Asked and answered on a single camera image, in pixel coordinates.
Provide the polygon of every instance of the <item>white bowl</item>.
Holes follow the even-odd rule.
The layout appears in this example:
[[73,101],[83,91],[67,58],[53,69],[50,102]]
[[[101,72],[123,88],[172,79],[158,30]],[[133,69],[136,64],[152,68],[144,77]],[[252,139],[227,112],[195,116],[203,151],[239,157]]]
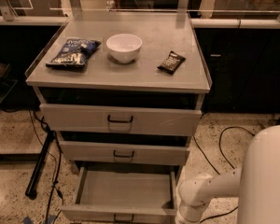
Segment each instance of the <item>white bowl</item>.
[[135,59],[142,46],[142,40],[133,34],[118,34],[107,39],[110,54],[120,63],[130,63]]

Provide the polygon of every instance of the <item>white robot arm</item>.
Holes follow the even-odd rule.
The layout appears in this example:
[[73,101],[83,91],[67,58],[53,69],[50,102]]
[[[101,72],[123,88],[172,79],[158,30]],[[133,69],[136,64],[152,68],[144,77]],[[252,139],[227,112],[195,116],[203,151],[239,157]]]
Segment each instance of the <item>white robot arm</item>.
[[280,126],[250,142],[242,169],[179,186],[176,224],[198,224],[213,198],[239,197],[237,224],[280,224]]

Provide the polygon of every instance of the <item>speckled floor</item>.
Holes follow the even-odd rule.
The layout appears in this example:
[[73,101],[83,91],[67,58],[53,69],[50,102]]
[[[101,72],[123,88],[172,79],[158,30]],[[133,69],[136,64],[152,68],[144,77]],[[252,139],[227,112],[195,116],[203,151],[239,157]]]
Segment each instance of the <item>speckled floor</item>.
[[[41,118],[41,113],[37,112],[36,114]],[[219,137],[224,129],[236,126],[257,133],[264,127],[274,125],[276,119],[278,119],[278,116],[271,114],[207,113],[200,121],[195,138],[210,162],[219,172],[224,173],[231,170],[230,165],[224,160],[218,148]],[[42,146],[37,137],[43,143],[46,134],[32,111],[22,110],[7,113],[0,110],[0,153],[39,152]],[[240,128],[228,129],[222,135],[222,150],[233,166],[241,166],[246,146],[251,137],[252,135],[249,132]],[[25,191],[35,165],[33,163],[0,165],[0,224],[44,223],[57,160],[58,149],[56,144],[52,143],[37,186],[37,197],[34,200],[26,197]],[[204,173],[216,175],[214,169],[207,163],[202,152],[192,140],[190,156],[181,179]],[[71,172],[70,162],[63,157],[58,181],[56,187],[63,194],[63,201],[58,197],[57,192],[54,192],[49,210],[49,217],[52,216],[51,218],[59,213],[63,204],[67,205],[72,202],[77,182],[77,175]],[[237,202],[237,198],[214,199],[203,218],[229,212],[237,205]],[[236,214],[237,212],[234,211],[227,216],[209,219],[204,223],[235,224]],[[70,222],[63,213],[60,213],[54,223],[73,222]]]

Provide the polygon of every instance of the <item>drawer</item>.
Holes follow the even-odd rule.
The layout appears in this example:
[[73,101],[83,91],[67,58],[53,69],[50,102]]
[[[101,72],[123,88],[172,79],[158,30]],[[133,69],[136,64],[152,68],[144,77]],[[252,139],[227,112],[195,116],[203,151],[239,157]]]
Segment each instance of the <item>drawer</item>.
[[60,141],[66,159],[162,165],[185,165],[189,147],[163,147]]
[[176,214],[175,172],[169,166],[90,162],[80,170],[75,221],[170,223]]
[[54,131],[193,136],[199,110],[90,105],[40,106]]

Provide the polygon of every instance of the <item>black handle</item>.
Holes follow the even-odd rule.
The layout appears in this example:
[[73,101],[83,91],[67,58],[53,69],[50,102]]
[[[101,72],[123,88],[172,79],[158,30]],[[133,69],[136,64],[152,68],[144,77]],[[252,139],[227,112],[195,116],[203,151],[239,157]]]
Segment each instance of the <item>black handle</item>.
[[110,123],[132,123],[133,122],[133,116],[130,117],[130,120],[114,120],[114,119],[111,119],[110,115],[108,115],[108,121]]
[[131,216],[131,220],[118,220],[116,219],[116,214],[114,214],[114,222],[120,222],[120,223],[132,223],[133,222],[133,214]]
[[132,158],[134,155],[134,151],[132,152],[131,155],[120,155],[120,154],[117,154],[116,153],[116,150],[113,151],[113,156],[116,157],[116,158],[126,158],[126,159],[130,159]]

